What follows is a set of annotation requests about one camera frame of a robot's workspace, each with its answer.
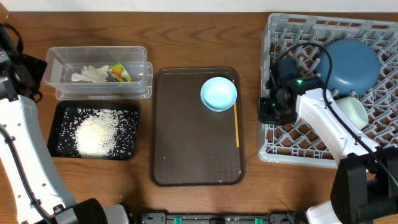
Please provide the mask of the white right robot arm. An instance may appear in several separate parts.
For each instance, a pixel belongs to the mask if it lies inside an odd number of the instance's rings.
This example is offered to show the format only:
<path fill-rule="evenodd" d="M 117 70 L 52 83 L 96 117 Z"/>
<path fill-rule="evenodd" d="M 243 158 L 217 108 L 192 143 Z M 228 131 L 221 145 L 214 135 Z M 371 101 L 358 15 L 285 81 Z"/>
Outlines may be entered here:
<path fill-rule="evenodd" d="M 285 125 L 303 119 L 332 154 L 337 171 L 327 202 L 305 212 L 307 223 L 372 223 L 397 213 L 397 148 L 364 135 L 339 109 L 318 77 L 303 77 L 292 59 L 271 66 L 259 120 Z"/>

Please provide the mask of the dark blue plate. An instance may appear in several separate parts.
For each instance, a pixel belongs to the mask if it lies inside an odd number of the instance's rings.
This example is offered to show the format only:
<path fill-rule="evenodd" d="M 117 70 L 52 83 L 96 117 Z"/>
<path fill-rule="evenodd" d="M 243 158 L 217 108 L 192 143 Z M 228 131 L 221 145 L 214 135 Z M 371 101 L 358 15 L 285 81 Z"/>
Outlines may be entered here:
<path fill-rule="evenodd" d="M 319 56 L 315 71 L 323 82 L 329 79 L 328 89 L 338 90 L 340 95 L 352 91 L 362 95 L 378 81 L 381 64 L 376 52 L 370 46 L 351 39 L 337 40 L 326 46 L 326 53 Z"/>

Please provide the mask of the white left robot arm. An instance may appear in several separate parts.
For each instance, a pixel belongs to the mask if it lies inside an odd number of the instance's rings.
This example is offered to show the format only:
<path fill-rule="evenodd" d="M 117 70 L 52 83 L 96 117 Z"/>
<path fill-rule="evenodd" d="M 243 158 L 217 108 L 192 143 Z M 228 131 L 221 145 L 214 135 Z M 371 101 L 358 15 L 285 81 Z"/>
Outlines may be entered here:
<path fill-rule="evenodd" d="M 14 194 L 19 223 L 134 223 L 122 203 L 102 207 L 95 198 L 76 202 L 43 138 L 37 103 L 47 64 L 23 53 L 1 24 L 1 162 Z"/>

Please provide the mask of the grey plastic dishwasher rack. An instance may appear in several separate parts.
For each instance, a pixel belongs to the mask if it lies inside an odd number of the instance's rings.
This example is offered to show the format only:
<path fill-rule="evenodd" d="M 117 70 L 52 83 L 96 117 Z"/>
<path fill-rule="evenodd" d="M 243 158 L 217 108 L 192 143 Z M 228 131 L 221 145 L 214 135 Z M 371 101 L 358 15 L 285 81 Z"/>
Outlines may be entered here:
<path fill-rule="evenodd" d="M 261 96 L 269 96 L 270 64 L 289 47 L 303 42 L 328 45 L 340 39 L 359 40 L 376 52 L 381 65 L 376 84 L 366 93 L 352 91 L 350 95 L 363 104 L 369 116 L 363 133 L 381 146 L 396 146 L 396 22 L 271 14 L 262 33 Z M 257 147 L 257 155 L 264 162 L 336 168 L 327 147 L 302 119 L 285 126 L 260 123 Z"/>

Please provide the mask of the mint green bowl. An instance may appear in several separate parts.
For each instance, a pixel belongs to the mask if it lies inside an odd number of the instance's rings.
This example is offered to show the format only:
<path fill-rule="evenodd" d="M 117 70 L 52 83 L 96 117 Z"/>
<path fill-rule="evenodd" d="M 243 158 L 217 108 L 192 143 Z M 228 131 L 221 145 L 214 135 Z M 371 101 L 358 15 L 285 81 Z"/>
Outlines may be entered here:
<path fill-rule="evenodd" d="M 369 123 L 365 107 L 359 100 L 352 96 L 340 98 L 335 101 L 340 110 L 356 125 L 358 129 L 365 128 Z"/>

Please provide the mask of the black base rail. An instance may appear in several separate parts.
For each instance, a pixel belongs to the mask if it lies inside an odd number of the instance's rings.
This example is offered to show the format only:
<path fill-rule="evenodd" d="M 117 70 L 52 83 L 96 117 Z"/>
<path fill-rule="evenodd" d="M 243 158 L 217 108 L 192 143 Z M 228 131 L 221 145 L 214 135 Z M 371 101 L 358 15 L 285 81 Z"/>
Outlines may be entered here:
<path fill-rule="evenodd" d="M 222 214 L 166 214 L 144 213 L 139 224 L 308 224 L 307 219 L 296 213 L 269 213 L 267 215 Z"/>

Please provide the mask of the white tissue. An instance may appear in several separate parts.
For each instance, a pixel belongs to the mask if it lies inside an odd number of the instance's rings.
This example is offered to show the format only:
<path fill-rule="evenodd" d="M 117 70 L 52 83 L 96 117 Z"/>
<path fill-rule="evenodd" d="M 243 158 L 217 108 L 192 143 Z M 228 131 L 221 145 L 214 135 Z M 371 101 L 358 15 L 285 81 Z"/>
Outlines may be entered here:
<path fill-rule="evenodd" d="M 105 83 L 108 78 L 108 65 L 103 65 L 100 68 L 95 68 L 91 65 L 84 66 L 81 73 L 73 73 L 71 76 L 72 82 L 93 82 L 93 83 Z"/>

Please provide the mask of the yellow green snack wrapper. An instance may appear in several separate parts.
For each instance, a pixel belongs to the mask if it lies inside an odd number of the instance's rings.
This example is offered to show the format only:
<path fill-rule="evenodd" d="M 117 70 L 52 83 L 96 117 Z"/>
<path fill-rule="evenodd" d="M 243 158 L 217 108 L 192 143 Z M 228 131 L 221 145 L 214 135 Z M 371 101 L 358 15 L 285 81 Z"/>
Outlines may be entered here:
<path fill-rule="evenodd" d="M 130 74 L 121 63 L 109 66 L 108 72 L 117 82 L 132 82 Z"/>

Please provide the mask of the brown plastic serving tray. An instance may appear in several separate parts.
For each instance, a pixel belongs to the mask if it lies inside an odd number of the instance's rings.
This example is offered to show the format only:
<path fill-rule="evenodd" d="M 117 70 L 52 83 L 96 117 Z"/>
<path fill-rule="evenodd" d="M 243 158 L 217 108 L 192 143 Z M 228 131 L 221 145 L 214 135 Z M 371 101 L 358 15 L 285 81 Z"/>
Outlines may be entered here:
<path fill-rule="evenodd" d="M 245 176 L 241 98 L 238 97 L 239 148 L 233 106 L 209 110 L 200 98 L 214 77 L 235 80 L 230 67 L 165 68 L 155 76 L 150 177 L 159 187 L 235 185 Z"/>

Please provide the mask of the light blue saucer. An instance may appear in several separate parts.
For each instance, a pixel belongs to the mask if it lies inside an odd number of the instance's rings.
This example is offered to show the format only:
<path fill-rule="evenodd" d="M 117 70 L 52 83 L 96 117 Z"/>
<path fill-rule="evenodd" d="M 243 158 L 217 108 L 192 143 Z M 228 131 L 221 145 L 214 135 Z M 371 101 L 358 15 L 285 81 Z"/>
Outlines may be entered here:
<path fill-rule="evenodd" d="M 209 110 L 219 113 L 235 104 L 238 89 L 233 81 L 223 77 L 214 77 L 202 85 L 200 98 Z"/>

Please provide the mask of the clear plastic waste bin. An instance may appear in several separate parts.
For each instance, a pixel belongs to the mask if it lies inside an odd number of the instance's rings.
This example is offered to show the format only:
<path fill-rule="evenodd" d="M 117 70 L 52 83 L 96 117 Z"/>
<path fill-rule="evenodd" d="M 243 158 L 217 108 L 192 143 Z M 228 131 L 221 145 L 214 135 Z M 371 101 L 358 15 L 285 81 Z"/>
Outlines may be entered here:
<path fill-rule="evenodd" d="M 152 96 L 153 66 L 141 46 L 52 47 L 47 51 L 43 81 L 56 89 L 59 100 L 117 100 Z M 121 63 L 132 82 L 117 82 L 108 72 L 107 82 L 72 82 L 84 66 L 100 68 Z"/>

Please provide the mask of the wooden chopstick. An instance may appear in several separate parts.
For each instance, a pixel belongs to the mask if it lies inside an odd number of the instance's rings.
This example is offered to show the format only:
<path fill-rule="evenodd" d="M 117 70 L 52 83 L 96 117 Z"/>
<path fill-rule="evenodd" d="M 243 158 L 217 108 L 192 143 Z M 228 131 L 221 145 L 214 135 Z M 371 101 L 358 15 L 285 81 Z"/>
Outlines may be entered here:
<path fill-rule="evenodd" d="M 237 98 L 234 102 L 233 108 L 234 108 L 234 125 L 235 125 L 235 133 L 236 133 L 236 147 L 239 148 L 239 126 L 238 126 L 238 112 L 237 112 L 237 104 L 236 104 L 236 101 L 238 99 L 237 88 L 236 88 L 236 93 L 237 93 L 237 95 L 236 95 Z"/>

